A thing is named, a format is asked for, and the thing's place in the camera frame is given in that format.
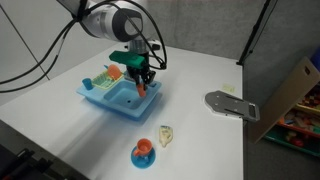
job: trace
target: metal bracket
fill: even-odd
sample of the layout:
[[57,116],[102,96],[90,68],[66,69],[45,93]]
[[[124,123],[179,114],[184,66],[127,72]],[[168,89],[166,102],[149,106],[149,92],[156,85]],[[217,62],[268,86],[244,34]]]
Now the metal bracket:
[[226,116],[231,115],[251,122],[257,122],[260,119],[257,105],[222,91],[206,94],[205,102],[213,111]]

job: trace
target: white wall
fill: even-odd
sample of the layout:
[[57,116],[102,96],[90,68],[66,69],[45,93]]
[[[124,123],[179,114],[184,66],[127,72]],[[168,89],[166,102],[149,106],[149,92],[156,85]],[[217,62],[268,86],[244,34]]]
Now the white wall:
[[[9,18],[25,40],[36,60],[40,61],[45,52],[59,34],[62,28],[72,19],[67,10],[56,0],[0,0]],[[1,13],[1,79],[12,77],[9,72],[21,73],[30,68],[25,61],[35,64],[31,53],[27,51],[19,36],[10,25],[3,13]],[[113,46],[116,42],[97,39],[87,35],[79,24],[70,31],[57,64],[49,73],[49,78],[54,78],[68,69],[86,61],[103,50]],[[57,50],[54,49],[51,56],[42,65],[46,70]],[[12,94],[0,94],[0,105],[16,97]]]

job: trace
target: orange cup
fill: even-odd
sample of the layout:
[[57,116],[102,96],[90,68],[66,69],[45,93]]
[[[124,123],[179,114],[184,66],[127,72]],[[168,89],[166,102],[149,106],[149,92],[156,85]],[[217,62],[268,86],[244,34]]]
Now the orange cup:
[[137,149],[133,152],[134,156],[148,156],[152,149],[152,143],[148,139],[140,139],[137,143]]

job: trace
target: blue tray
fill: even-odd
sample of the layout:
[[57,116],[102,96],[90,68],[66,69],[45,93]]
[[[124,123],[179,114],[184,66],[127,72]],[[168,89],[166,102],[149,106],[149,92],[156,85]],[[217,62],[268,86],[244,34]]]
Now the blue tray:
[[82,85],[77,89],[77,93],[85,96],[92,103],[138,120],[157,95],[161,83],[154,81],[150,84],[145,97],[139,96],[134,82],[123,77],[109,89],[93,87],[93,89],[87,90]]

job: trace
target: white table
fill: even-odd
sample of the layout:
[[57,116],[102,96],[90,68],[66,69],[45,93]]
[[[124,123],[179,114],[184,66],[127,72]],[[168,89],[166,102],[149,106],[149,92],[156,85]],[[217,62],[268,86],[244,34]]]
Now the white table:
[[[117,44],[1,106],[0,119],[90,179],[243,179],[242,121],[215,115],[204,103],[207,92],[225,85],[241,98],[242,67],[168,48],[168,70],[155,78],[162,83],[160,96],[150,116],[135,122],[76,93],[83,78],[101,73],[109,54],[121,49]],[[158,140],[160,125],[174,130],[166,148]],[[150,139],[156,151],[154,164],[143,170],[130,160],[140,138]]]

